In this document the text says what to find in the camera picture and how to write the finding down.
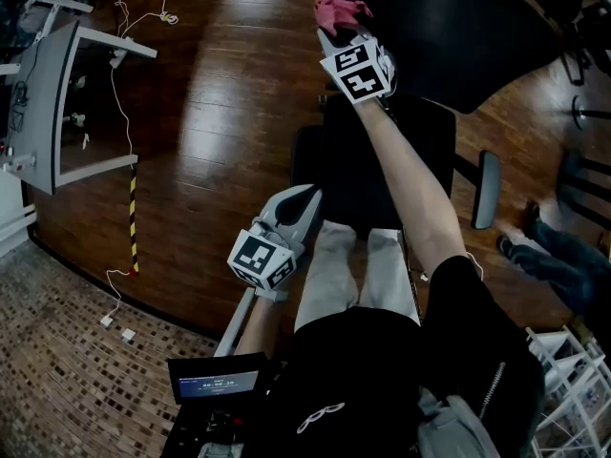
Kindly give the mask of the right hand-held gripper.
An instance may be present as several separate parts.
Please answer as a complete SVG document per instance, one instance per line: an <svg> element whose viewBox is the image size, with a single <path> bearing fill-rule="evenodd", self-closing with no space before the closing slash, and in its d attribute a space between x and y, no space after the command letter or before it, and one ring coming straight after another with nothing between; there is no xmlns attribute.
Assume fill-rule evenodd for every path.
<svg viewBox="0 0 611 458"><path fill-rule="evenodd" d="M356 29L350 45L336 49L327 32L317 29L324 59L321 66L352 104L390 96L396 85L396 68L390 56L367 29Z"/></svg>

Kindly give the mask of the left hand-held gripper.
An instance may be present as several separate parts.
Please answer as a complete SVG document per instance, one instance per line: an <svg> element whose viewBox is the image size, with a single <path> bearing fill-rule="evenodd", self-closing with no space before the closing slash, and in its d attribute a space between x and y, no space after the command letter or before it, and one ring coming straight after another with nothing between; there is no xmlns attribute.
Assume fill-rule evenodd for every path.
<svg viewBox="0 0 611 458"><path fill-rule="evenodd" d="M241 280L262 290L280 290L297 269L304 240L318 216L322 190L314 184L292 186L272 196L241 230L227 263Z"/></svg>

